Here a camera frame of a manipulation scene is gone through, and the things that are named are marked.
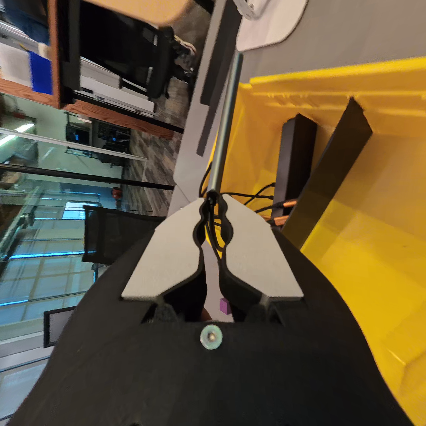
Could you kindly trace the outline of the blue board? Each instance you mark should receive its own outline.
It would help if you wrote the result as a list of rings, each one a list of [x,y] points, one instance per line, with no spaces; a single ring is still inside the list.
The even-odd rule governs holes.
[[[51,61],[31,51],[29,65],[33,92],[53,95]]]

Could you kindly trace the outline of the black mesh chair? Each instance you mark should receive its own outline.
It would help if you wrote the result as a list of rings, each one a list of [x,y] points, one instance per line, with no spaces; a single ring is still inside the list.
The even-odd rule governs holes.
[[[84,205],[83,262],[112,265],[165,216],[147,216]]]

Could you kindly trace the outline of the dark grey usb hub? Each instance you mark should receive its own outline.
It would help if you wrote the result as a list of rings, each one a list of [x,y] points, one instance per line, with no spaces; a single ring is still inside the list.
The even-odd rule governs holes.
[[[232,120],[236,105],[242,63],[243,54],[239,51],[236,51],[227,80],[225,100],[216,138],[215,151],[211,163],[210,177],[207,187],[207,201],[210,206],[216,205],[220,195],[221,182],[225,169],[225,161],[231,135]]]

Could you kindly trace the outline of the black wall monitor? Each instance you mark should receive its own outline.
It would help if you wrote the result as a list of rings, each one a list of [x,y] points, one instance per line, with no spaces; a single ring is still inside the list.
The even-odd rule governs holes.
[[[58,341],[65,325],[76,306],[65,307],[43,313],[43,347],[52,347]]]

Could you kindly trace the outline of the wooden desk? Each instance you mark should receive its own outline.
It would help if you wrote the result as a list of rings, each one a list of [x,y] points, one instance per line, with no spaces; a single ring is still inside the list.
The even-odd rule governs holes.
[[[51,47],[52,94],[33,91],[20,83],[1,78],[1,93],[34,101],[65,112],[128,127],[168,140],[184,129],[155,118],[126,111],[115,106],[102,106],[87,95],[77,94],[80,78],[79,12],[80,1],[41,1],[46,6]]]

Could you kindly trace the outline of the black table strip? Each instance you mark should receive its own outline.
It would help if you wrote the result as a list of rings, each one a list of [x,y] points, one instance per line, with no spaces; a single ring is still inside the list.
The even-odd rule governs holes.
[[[196,154],[200,157],[204,156],[210,130],[216,116],[216,110],[223,88],[225,87],[231,60],[236,48],[237,34],[241,20],[242,16],[237,10],[234,1],[227,0],[200,97],[200,103],[209,107],[196,150]]]

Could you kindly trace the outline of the yellow plastic bin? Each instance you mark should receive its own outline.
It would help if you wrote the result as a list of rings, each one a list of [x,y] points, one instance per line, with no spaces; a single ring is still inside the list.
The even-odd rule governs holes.
[[[425,425],[425,57],[240,83],[222,187],[274,181],[278,130],[318,125],[312,172],[351,97],[373,134],[300,251],[355,318],[374,367],[414,425]]]

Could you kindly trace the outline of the white table pad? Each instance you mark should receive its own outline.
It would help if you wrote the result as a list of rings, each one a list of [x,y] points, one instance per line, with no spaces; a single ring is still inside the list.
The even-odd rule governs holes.
[[[242,17],[237,51],[250,51],[285,40],[300,22],[307,4],[307,0],[270,0],[258,20]]]

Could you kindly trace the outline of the flat black slab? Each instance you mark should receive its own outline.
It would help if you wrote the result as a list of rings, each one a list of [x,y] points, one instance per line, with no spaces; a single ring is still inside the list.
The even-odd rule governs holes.
[[[351,97],[281,231],[298,250],[306,243],[372,134],[363,108]]]

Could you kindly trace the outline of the long black box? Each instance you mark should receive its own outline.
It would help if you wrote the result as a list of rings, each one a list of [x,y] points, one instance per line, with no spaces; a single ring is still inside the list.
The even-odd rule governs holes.
[[[301,195],[311,174],[316,134],[317,124],[302,114],[282,126],[275,185],[277,201],[297,200]]]

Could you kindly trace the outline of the black office chair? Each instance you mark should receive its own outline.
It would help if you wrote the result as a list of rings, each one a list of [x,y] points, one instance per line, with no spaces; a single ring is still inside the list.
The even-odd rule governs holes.
[[[173,78],[188,86],[194,82],[196,57],[195,46],[177,36],[171,26],[141,25],[122,79],[142,88],[150,99],[163,95],[168,99]]]

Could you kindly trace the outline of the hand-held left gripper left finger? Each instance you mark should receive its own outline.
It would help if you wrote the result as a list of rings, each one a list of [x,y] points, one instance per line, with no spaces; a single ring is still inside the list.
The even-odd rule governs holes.
[[[203,306],[207,284],[201,246],[207,215],[207,200],[198,198],[157,226],[122,299]]]

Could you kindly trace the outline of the white mount bracket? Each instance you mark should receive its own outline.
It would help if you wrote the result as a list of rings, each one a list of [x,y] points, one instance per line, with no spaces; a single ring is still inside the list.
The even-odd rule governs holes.
[[[262,17],[269,0],[233,0],[238,12],[247,20],[258,20]]]

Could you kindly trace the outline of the black equipment rack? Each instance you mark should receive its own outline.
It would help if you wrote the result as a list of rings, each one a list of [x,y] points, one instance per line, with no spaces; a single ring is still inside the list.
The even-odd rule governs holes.
[[[84,146],[92,146],[107,151],[130,154],[131,131],[128,128],[109,124],[107,122],[87,119],[87,121],[71,121],[67,112],[67,125],[65,127],[66,141],[75,142]],[[94,158],[103,164],[125,167],[128,160],[109,154],[67,147],[66,154]]]

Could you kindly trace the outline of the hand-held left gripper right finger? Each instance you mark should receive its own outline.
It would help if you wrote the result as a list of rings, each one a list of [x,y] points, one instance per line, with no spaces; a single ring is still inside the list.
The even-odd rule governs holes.
[[[218,205],[221,257],[220,288],[238,308],[276,301],[296,301],[304,296],[270,225],[257,213],[221,195]]]

